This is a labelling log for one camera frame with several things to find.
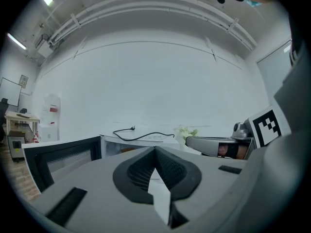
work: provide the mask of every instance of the wooden table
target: wooden table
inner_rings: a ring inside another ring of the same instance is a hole
[[[40,121],[39,118],[37,118],[36,116],[32,115],[31,118],[24,118],[22,116],[18,116],[17,112],[13,112],[13,111],[7,111],[5,114],[5,118],[6,118],[6,134],[8,135],[10,130],[11,130],[11,120],[13,121],[21,121],[21,122],[32,122],[33,123],[33,135],[35,136],[35,133],[37,131],[37,127],[38,127],[38,122]]]

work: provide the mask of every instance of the floor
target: floor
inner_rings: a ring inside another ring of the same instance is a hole
[[[21,131],[14,123],[11,124],[11,130]],[[25,161],[13,162],[6,137],[3,145],[0,145],[0,161],[17,194],[29,203],[34,202],[40,196],[40,192],[30,176]]]

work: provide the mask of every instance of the face mask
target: face mask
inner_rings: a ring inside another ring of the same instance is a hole
[[[254,2],[254,1],[251,1],[251,0],[244,0],[244,1],[247,2],[252,7],[261,5],[261,2]]]

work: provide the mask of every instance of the cable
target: cable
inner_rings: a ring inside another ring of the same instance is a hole
[[[114,131],[114,132],[112,132],[112,133],[115,134],[115,135],[116,135],[118,138],[120,138],[121,140],[126,141],[126,142],[135,141],[135,140],[141,139],[141,138],[143,138],[143,137],[145,137],[145,136],[148,136],[148,135],[150,135],[150,134],[162,134],[162,135],[166,135],[166,136],[171,136],[171,135],[172,135],[173,137],[175,137],[174,134],[163,134],[163,133],[160,133],[160,132],[152,132],[152,133],[145,134],[145,135],[143,135],[143,136],[137,137],[137,138],[135,138],[135,139],[124,139],[124,138],[122,138],[121,136],[119,136],[119,135],[116,133],[116,132],[125,131],[125,130],[135,130],[135,126],[133,126],[133,127],[130,128],[130,129],[116,130],[116,131]]]

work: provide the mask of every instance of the ceiling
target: ceiling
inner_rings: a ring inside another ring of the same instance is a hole
[[[17,19],[10,33],[26,45],[22,51],[27,58],[41,63],[44,57],[38,54],[36,46],[43,34],[51,36],[72,13],[78,12],[102,0],[54,0],[47,6],[43,0],[32,0]],[[245,2],[226,0],[219,4],[216,0],[201,0],[225,12],[232,18],[238,18],[239,24],[258,42],[265,32],[283,16],[276,3],[251,7]]]

